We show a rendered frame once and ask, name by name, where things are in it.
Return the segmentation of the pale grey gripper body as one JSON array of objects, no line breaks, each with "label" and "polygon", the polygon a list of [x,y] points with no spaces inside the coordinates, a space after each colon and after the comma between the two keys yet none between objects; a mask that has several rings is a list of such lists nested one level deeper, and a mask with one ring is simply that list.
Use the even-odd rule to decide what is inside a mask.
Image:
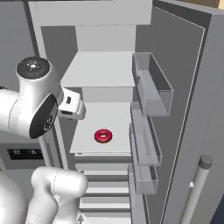
[{"label": "pale grey gripper body", "polygon": [[78,120],[83,120],[86,115],[86,107],[83,101],[80,101],[78,111],[75,114],[75,118]]}]

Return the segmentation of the white fridge shelf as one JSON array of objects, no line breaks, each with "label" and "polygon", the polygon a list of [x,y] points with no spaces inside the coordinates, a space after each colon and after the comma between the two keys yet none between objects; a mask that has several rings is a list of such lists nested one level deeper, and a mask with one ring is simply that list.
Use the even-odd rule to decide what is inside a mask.
[{"label": "white fridge shelf", "polygon": [[[86,116],[79,120],[74,132],[71,153],[114,154],[130,153],[130,103],[88,102]],[[108,143],[95,141],[97,130],[110,130],[112,139]]]},{"label": "white fridge shelf", "polygon": [[64,87],[133,87],[132,52],[78,52],[61,84]]}]

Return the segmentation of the pink frosted donut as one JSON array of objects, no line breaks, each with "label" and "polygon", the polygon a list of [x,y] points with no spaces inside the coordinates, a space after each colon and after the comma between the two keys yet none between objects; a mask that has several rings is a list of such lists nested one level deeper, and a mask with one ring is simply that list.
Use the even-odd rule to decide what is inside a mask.
[{"label": "pink frosted donut", "polygon": [[94,140],[100,144],[108,143],[112,137],[112,132],[108,129],[98,129],[94,133]]}]

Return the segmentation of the white fridge drawers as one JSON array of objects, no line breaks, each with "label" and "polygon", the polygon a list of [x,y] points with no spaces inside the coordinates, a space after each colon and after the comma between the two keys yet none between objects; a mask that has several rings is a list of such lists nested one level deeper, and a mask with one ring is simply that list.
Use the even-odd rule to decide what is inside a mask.
[{"label": "white fridge drawers", "polygon": [[131,224],[129,153],[76,153],[75,168],[88,180],[80,210],[89,224]]}]

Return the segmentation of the grey fridge body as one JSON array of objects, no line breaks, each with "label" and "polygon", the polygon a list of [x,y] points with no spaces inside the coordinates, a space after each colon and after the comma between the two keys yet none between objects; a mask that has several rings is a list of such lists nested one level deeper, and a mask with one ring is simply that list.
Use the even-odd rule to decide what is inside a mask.
[{"label": "grey fridge body", "polygon": [[[29,4],[40,56],[49,59],[63,78],[78,52],[133,52],[139,31],[151,23],[151,0],[40,1]],[[65,87],[83,101],[129,102],[133,87]],[[71,145],[78,121],[58,118],[54,127],[66,168],[75,169]]]}]

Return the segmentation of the grey closed fridge door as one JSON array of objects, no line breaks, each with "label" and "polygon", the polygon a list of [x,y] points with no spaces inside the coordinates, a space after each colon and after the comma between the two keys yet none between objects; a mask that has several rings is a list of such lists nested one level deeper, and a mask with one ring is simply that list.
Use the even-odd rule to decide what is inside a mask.
[{"label": "grey closed fridge door", "polygon": [[[0,86],[18,91],[16,65],[24,57],[33,56],[28,4],[0,1]],[[21,188],[30,188],[33,169],[22,169],[23,160],[11,161],[7,149],[39,148],[38,140],[0,130],[0,168],[3,174]]]}]

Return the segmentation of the grey open fridge door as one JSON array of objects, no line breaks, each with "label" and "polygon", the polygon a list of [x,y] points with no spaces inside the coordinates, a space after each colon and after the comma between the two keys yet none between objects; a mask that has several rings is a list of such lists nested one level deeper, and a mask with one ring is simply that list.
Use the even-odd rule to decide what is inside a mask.
[{"label": "grey open fridge door", "polygon": [[[223,224],[224,10],[177,0],[153,0],[148,29],[135,53],[152,53],[174,95],[169,116],[149,117],[162,152],[154,166],[157,193],[137,194],[129,173],[132,224],[179,224],[201,155],[213,159],[190,224]],[[132,165],[137,148],[129,126]]]}]

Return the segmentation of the large clear door bin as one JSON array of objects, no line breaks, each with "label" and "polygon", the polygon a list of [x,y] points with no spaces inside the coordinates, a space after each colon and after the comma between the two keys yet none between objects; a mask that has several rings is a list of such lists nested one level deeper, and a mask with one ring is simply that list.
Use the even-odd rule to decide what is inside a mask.
[{"label": "large clear door bin", "polygon": [[132,54],[132,73],[144,116],[169,116],[174,90],[151,52]]}]

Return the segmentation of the small clear door bin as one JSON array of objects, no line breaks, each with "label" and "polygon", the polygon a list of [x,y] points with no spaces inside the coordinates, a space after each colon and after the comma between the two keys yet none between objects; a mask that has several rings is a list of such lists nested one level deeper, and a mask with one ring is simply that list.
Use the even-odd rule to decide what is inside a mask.
[{"label": "small clear door bin", "polygon": [[137,194],[156,194],[158,188],[158,175],[154,166],[128,165],[129,173],[133,174],[134,187]]}]

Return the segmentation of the light wooden cupboard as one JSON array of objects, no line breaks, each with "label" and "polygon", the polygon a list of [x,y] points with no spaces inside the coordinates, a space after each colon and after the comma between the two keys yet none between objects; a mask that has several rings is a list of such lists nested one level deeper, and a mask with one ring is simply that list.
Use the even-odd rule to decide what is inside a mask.
[{"label": "light wooden cupboard", "polygon": [[178,0],[189,4],[197,4],[200,6],[206,6],[210,8],[219,8],[220,0]]}]

